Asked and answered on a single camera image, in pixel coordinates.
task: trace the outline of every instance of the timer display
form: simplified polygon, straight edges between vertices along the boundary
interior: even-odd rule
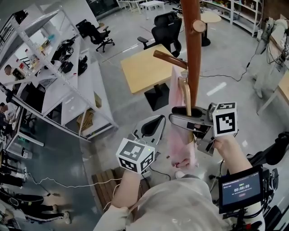
[[[244,186],[241,186],[239,188],[234,189],[234,192],[242,191],[244,189],[248,189],[249,187],[250,187],[250,185],[244,185]]]
[[[223,183],[223,205],[240,202],[260,194],[260,185],[261,183],[258,172],[237,180]]]

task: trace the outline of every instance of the shelving unit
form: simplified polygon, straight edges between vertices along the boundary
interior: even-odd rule
[[[59,12],[64,13],[65,17],[70,22],[70,25],[65,30],[60,31],[59,36],[55,37],[53,42],[51,42],[51,47],[49,47],[45,54],[43,54],[40,52],[39,48],[36,47],[36,44],[30,40],[30,37]],[[35,70],[32,71],[31,76],[33,77],[33,83],[43,79],[50,79],[50,77],[55,79],[55,81],[47,87],[45,91],[41,113],[23,102],[18,96],[14,95],[12,99],[15,102],[51,125],[84,140],[90,140],[92,137],[111,127],[118,127],[114,122],[110,111],[99,64],[98,62],[91,63],[89,48],[86,47],[78,29],[72,24],[71,20],[62,8],[43,15],[24,27],[21,27],[15,19],[12,20],[11,24],[15,31],[11,38],[4,44],[4,47],[0,52],[0,67],[2,67],[11,55],[13,55],[23,42],[25,42],[31,52],[38,57],[40,62]],[[74,36],[76,36],[72,45],[74,51],[67,60],[73,64],[73,67],[70,72],[65,74],[58,71],[50,61],[60,43],[63,40],[71,39]],[[85,56],[88,58],[88,67],[80,76],[78,76],[79,57],[84,58]],[[37,71],[39,72],[36,79],[39,78],[39,80],[34,80]],[[23,89],[23,87],[30,81],[29,77],[27,77],[25,82],[21,83],[21,88]],[[0,90],[4,93],[7,92],[6,87],[2,84],[0,84]],[[96,107],[94,93],[96,93],[102,100],[101,108]],[[59,104],[62,104],[60,124],[47,117],[47,115]],[[72,131],[66,127],[67,123],[82,113],[85,114],[88,109],[93,110],[93,125],[91,127],[87,128],[83,132],[81,132],[82,123],[78,131]]]
[[[230,0],[231,2],[231,8],[227,8],[224,5],[218,4],[216,2],[210,1],[210,0],[202,0],[203,2],[206,2],[210,4],[211,6],[215,7],[218,11],[221,13],[226,10],[226,12],[230,15],[227,16],[225,14],[220,14],[222,18],[225,18],[230,21],[230,24],[236,24],[247,31],[249,31],[252,34],[252,37],[258,32],[258,28],[261,25],[262,17],[263,17],[263,0],[252,0],[254,4],[254,8],[252,9],[250,6],[245,5],[242,1],[236,1],[236,0]],[[254,12],[253,15],[250,15],[248,12],[243,11],[242,8],[245,8],[247,11],[250,10]]]

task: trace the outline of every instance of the pink plastic bag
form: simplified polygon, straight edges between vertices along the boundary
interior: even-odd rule
[[[181,76],[180,68],[173,66],[168,98],[171,108],[185,105],[182,90],[178,86],[178,78]],[[169,156],[175,167],[192,169],[196,164],[195,144],[189,143],[189,134],[190,131],[171,124],[168,135]]]

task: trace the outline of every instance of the concrete floor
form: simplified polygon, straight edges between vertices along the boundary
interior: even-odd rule
[[[21,161],[21,166],[27,167],[28,172],[32,174],[36,182],[49,177],[64,185],[89,184],[78,138],[41,119],[36,122],[35,135],[39,141],[44,143],[44,147],[17,139],[16,142],[33,153],[32,159],[20,157],[18,159]],[[65,188],[50,180],[43,181],[41,185],[51,193],[49,197],[44,197],[43,204],[57,204],[60,213],[69,211],[71,224],[65,224],[64,220],[55,220],[43,224],[23,221],[19,222],[23,231],[93,230],[100,219],[101,213],[97,210],[89,187]],[[9,185],[9,190],[20,194],[40,196],[47,196],[48,194],[40,185],[35,185],[31,177],[28,177],[28,181],[24,183],[22,189]]]
[[[170,11],[173,5],[165,5],[165,7],[167,11]],[[131,94],[120,64],[121,60],[143,50],[143,45],[137,41],[138,36],[147,39],[153,38],[150,32],[154,26],[152,19],[162,12],[162,9],[152,10],[151,19],[146,20],[143,14],[122,10],[101,20],[105,26],[109,26],[109,30],[111,30],[109,37],[114,40],[116,45],[108,45],[105,53],[100,50],[97,58],[100,61],[113,118],[120,127],[93,139],[91,150],[87,149],[84,163],[88,177],[93,173],[118,167],[115,152],[122,138],[127,137],[138,121],[160,114],[168,118],[169,106],[153,112],[143,92],[136,95]],[[179,58],[186,59],[186,40],[182,30],[183,26],[179,34],[179,41],[182,44]],[[202,48],[201,75],[224,74],[239,80],[255,52],[258,44],[256,39],[252,38],[247,31],[237,26],[231,26],[224,19],[208,25],[208,38],[211,40],[211,44]],[[255,62],[258,62],[257,56],[252,61],[252,67]],[[273,73],[276,81],[280,80],[282,75],[283,73],[279,73],[277,70]],[[221,83],[225,84],[224,88],[212,95],[208,94]],[[279,99],[274,100],[262,115],[257,115],[257,109],[264,104],[272,92],[266,92],[265,99],[261,100],[253,90],[253,84],[249,68],[248,73],[240,82],[224,76],[201,78],[198,88],[197,106],[206,108],[211,102],[237,102],[240,131],[236,139],[245,154],[255,154],[266,149],[274,143],[280,132],[288,130],[288,109]],[[166,159],[169,126],[170,123],[167,120],[163,139],[159,144],[161,155],[151,166],[174,178],[176,169],[171,167],[170,160]],[[221,157],[218,153],[214,157],[209,157],[198,151],[196,151],[196,156],[199,167],[189,172],[198,175],[211,186],[212,182],[208,180],[207,176],[217,172]],[[289,171],[286,169],[288,163],[289,158],[285,156],[282,163],[278,164],[280,185],[274,197],[274,204],[277,204],[286,195],[288,188],[286,179],[289,176]],[[150,184],[153,186],[167,180],[167,176],[152,172]]]

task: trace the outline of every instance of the computer monitor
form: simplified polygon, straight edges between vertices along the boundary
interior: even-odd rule
[[[261,166],[219,179],[219,213],[232,212],[263,200]]]

